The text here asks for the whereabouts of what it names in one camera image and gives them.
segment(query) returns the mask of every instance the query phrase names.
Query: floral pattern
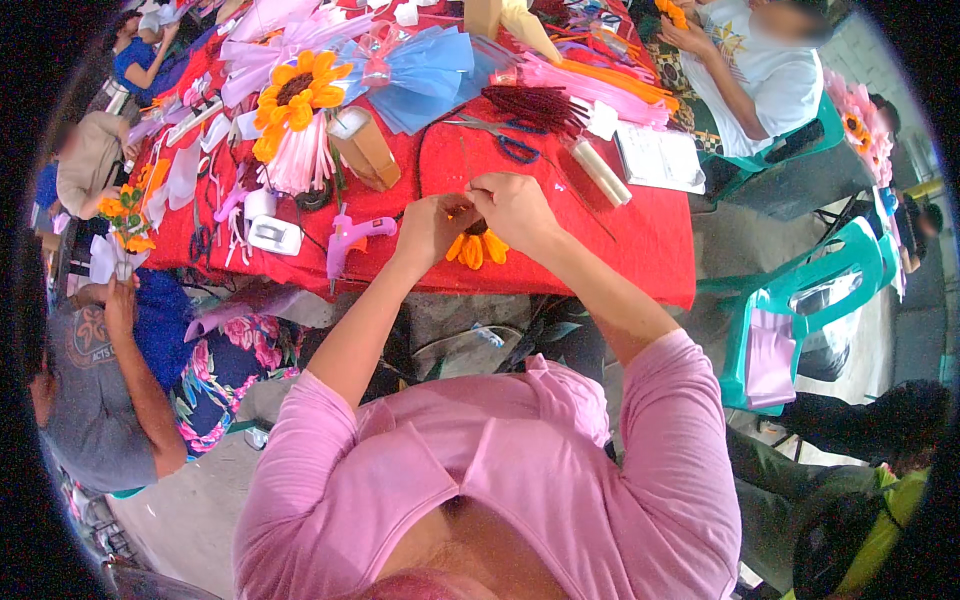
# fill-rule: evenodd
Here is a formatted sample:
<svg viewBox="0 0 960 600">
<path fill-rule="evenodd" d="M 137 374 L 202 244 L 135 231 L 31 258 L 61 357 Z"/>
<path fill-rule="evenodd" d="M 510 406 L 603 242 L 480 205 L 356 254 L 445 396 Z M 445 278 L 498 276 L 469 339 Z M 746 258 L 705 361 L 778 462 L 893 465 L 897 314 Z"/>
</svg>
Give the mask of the floral pattern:
<svg viewBox="0 0 960 600">
<path fill-rule="evenodd" d="M 180 381 L 170 391 L 189 460 L 208 452 L 226 435 L 254 383 L 300 373 L 296 364 L 302 334 L 299 327 L 276 317 L 250 315 L 227 321 L 194 346 Z M 219 368 L 218 356 L 226 356 Z"/>
</svg>

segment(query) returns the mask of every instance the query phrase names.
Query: white shirt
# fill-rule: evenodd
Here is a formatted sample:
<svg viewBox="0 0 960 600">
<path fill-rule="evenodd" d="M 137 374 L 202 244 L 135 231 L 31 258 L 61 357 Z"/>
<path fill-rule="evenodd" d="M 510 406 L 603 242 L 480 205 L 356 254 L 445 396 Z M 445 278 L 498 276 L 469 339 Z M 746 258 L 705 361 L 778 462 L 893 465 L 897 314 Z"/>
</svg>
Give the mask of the white shirt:
<svg viewBox="0 0 960 600">
<path fill-rule="evenodd" d="M 824 91 L 824 71 L 816 50 L 779 46 L 762 32 L 751 32 L 751 10 L 746 0 L 714 0 L 698 13 L 704 31 L 754 100 L 756 117 L 770 134 L 762 140 L 748 137 L 707 68 L 696 56 L 681 51 L 681 67 L 716 121 L 725 156 L 753 156 L 772 144 L 775 136 L 791 132 L 816 116 Z"/>
</svg>

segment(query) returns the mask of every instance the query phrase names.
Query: concrete floor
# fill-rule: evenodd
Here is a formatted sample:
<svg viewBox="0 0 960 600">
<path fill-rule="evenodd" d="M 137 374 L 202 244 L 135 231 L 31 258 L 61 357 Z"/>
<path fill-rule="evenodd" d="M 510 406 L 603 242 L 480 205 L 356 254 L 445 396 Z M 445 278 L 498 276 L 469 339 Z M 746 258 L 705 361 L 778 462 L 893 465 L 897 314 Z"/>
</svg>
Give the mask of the concrete floor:
<svg viewBox="0 0 960 600">
<path fill-rule="evenodd" d="M 698 277 L 745 275 L 770 271 L 782 262 L 811 248 L 825 230 L 813 217 L 782 223 L 755 212 L 732 205 L 721 205 L 708 216 L 694 217 Z M 877 294 L 861 310 L 859 327 L 852 341 L 851 360 L 844 375 L 834 383 L 798 377 L 799 390 L 820 392 L 860 401 L 864 394 L 877 395 L 889 387 L 892 373 L 893 336 L 891 307 L 893 295 Z M 337 306 L 316 297 L 298 302 L 285 315 L 291 320 L 313 326 L 333 323 L 348 305 L 344 298 Z M 691 337 L 701 343 L 714 368 L 723 365 L 725 340 L 722 318 L 710 316 L 697 305 L 690 313 L 671 309 L 684 322 Z M 435 340 L 469 329 L 474 323 L 502 324 L 521 330 L 529 321 L 526 297 L 447 297 L 412 295 L 409 302 L 413 320 L 413 347 L 420 348 Z M 489 372 L 499 357 L 509 350 L 514 338 L 510 329 L 501 331 L 507 345 L 492 348 L 476 343 L 479 336 L 461 336 L 444 343 L 442 351 L 434 347 L 422 361 L 451 348 L 463 352 L 464 340 L 470 339 L 473 354 L 470 360 L 457 362 L 444 376 L 467 372 Z M 617 429 L 622 396 L 623 371 L 619 365 L 607 368 L 605 389 L 618 451 L 622 445 Z M 244 399 L 241 418 L 257 416 L 274 420 L 279 403 L 292 384 L 266 382 L 253 386 Z M 781 435 L 775 428 L 756 432 L 756 417 L 748 413 L 728 413 L 732 426 L 764 441 L 772 442 Z M 793 456 L 795 442 L 781 449 Z M 126 500 L 110 500 L 117 519 L 141 546 L 143 555 L 155 570 L 204 588 L 223 598 L 231 598 L 230 540 L 233 524 L 239 514 L 258 454 L 244 442 L 243 434 L 224 439 L 201 461 L 190 464 L 158 484 Z M 837 464 L 854 461 L 820 452 L 804 444 L 801 461 L 815 464 Z"/>
</svg>

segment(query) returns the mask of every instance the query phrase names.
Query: paper sheet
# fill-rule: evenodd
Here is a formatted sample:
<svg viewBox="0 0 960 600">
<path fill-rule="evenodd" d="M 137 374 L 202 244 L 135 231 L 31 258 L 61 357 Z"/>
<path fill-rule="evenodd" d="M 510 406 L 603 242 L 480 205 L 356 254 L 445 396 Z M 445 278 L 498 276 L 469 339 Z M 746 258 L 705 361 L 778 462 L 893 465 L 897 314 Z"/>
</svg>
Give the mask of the paper sheet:
<svg viewBox="0 0 960 600">
<path fill-rule="evenodd" d="M 655 132 L 621 121 L 615 139 L 628 183 L 694 194 L 706 191 L 707 176 L 690 135 Z"/>
</svg>

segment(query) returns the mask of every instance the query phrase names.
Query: pink glue gun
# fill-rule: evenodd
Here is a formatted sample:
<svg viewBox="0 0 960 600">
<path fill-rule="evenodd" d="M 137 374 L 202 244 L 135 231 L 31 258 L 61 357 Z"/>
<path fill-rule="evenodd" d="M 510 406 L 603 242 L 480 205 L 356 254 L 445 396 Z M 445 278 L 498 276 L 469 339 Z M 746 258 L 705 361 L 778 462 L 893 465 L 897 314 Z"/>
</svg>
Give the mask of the pink glue gun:
<svg viewBox="0 0 960 600">
<path fill-rule="evenodd" d="M 344 274 L 347 251 L 360 240 L 373 235 L 396 235 L 393 217 L 380 217 L 359 225 L 353 224 L 347 214 L 347 203 L 340 205 L 340 214 L 333 217 L 333 233 L 326 247 L 326 278 L 330 280 L 330 294 L 334 282 Z"/>
</svg>

